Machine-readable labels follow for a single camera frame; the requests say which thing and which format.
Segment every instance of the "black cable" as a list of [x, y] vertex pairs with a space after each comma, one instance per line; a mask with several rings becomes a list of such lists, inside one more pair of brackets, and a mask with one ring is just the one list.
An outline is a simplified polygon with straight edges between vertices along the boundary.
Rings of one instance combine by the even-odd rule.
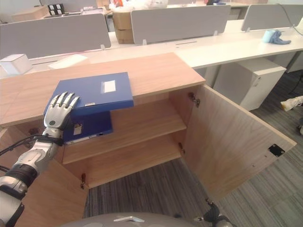
[[283, 11], [285, 12], [285, 14], [286, 14], [286, 16], [287, 16], [287, 19], [288, 19], [288, 21], [289, 21], [291, 27], [292, 27], [297, 33], [299, 33], [300, 35], [303, 36], [303, 34], [302, 34], [301, 32], [299, 32], [299, 31], [294, 27], [294, 25], [293, 25], [292, 21], [290, 20], [290, 18], [289, 18], [289, 16], [288, 16], [288, 13], [286, 12], [286, 9], [284, 8], [284, 6], [281, 5], [280, 3], [277, 3], [277, 4], [278, 4], [279, 6], [282, 7]]
[[10, 145], [8, 148], [5, 148], [2, 151], [0, 151], [0, 156], [3, 155], [3, 154], [5, 154], [8, 151], [13, 150], [16, 147], [19, 147], [19, 146], [21, 146], [21, 145], [23, 145], [25, 143], [29, 143], [29, 142], [31, 142], [33, 140], [36, 140], [36, 139], [39, 139], [39, 138], [42, 138], [42, 137], [47, 137], [47, 135], [31, 135], [31, 136], [25, 137], [24, 139], [19, 140], [16, 143]]
[[22, 140], [17, 141], [16, 143], [14, 143], [13, 145], [9, 146], [8, 148], [3, 149], [2, 151], [0, 151], [0, 156], [5, 154], [8, 151], [13, 150], [16, 147], [19, 147], [23, 144], [29, 143], [33, 140], [40, 140], [40, 141], [49, 141], [52, 143], [55, 143], [59, 146], [63, 145], [63, 139], [62, 138], [54, 138], [54, 137], [48, 137], [48, 134], [45, 135], [31, 135], [28, 136]]
[[297, 84], [295, 85], [295, 87], [288, 94], [293, 93], [293, 91], [299, 86], [300, 82], [303, 82], [303, 74], [300, 76], [300, 78], [299, 78]]
[[3, 171], [6, 173], [7, 171], [9, 171], [9, 168], [0, 165], [0, 171]]

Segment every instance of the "robotic arm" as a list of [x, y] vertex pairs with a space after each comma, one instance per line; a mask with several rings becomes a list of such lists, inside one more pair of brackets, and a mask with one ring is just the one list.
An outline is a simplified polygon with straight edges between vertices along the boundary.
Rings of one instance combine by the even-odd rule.
[[22, 154], [13, 167], [0, 177], [0, 227], [13, 227], [24, 210], [21, 200], [33, 181], [48, 166], [62, 146], [62, 133], [79, 97], [62, 93], [50, 102], [45, 118], [45, 130], [34, 146]]

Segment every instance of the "floor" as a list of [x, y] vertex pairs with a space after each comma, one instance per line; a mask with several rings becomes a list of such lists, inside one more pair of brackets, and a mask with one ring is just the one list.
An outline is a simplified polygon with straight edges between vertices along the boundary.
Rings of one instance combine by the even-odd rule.
[[[262, 106], [252, 111], [298, 144], [274, 164], [219, 201], [221, 212], [238, 227], [303, 226], [303, 136], [296, 127], [303, 107], [284, 112], [280, 101], [303, 94], [288, 94], [302, 72], [284, 74]], [[111, 212], [154, 212], [180, 215], [192, 221], [205, 213], [207, 195], [181, 159], [154, 166], [93, 188], [84, 217]]]

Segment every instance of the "cabinet top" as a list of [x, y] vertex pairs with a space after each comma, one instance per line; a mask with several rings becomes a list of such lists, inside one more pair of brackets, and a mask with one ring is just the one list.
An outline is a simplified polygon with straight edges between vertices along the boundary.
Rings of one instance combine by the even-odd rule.
[[134, 98], [200, 85], [198, 73], [173, 53], [36, 72], [0, 80], [0, 126], [34, 121], [62, 79], [128, 72]]

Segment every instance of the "cable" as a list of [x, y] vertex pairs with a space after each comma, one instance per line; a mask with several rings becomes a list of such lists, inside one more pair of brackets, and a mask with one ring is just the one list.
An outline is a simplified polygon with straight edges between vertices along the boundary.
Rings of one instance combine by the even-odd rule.
[[7, 171], [9, 171], [9, 168], [0, 165], [0, 171], [3, 171], [6, 173]]
[[303, 74], [300, 76], [299, 81], [297, 82], [297, 84], [295, 85], [295, 87], [288, 94], [293, 93], [293, 91], [299, 86], [300, 82], [303, 82]]
[[8, 148], [5, 148], [2, 151], [0, 151], [0, 156], [3, 155], [3, 154], [5, 154], [8, 151], [13, 150], [16, 147], [19, 147], [19, 146], [25, 144], [25, 143], [29, 143], [29, 142], [31, 142], [33, 140], [36, 140], [36, 139], [39, 139], [39, 138], [42, 138], [42, 137], [47, 137], [47, 136], [48, 135], [31, 135], [31, 136], [25, 137], [24, 139], [19, 140], [16, 143], [10, 145]]
[[301, 33], [301, 32], [299, 32], [298, 30], [297, 30], [297, 28], [296, 27], [294, 27], [294, 25], [293, 25], [293, 23], [292, 23], [292, 21], [290, 20], [290, 18], [289, 18], [289, 16], [288, 16], [288, 14], [287, 14], [287, 12], [286, 12], [286, 9], [284, 8], [284, 6], [283, 5], [281, 5], [280, 3], [277, 3], [277, 5], [279, 5], [279, 6], [281, 6], [282, 7], [282, 9], [283, 9], [283, 11], [285, 12], [285, 14], [286, 14], [286, 16], [287, 16], [287, 19], [288, 19], [288, 21], [289, 21], [289, 23], [290, 23], [290, 25], [291, 25], [291, 27], [297, 32], [297, 33], [299, 33], [300, 35], [302, 35], [303, 36], [303, 34]]

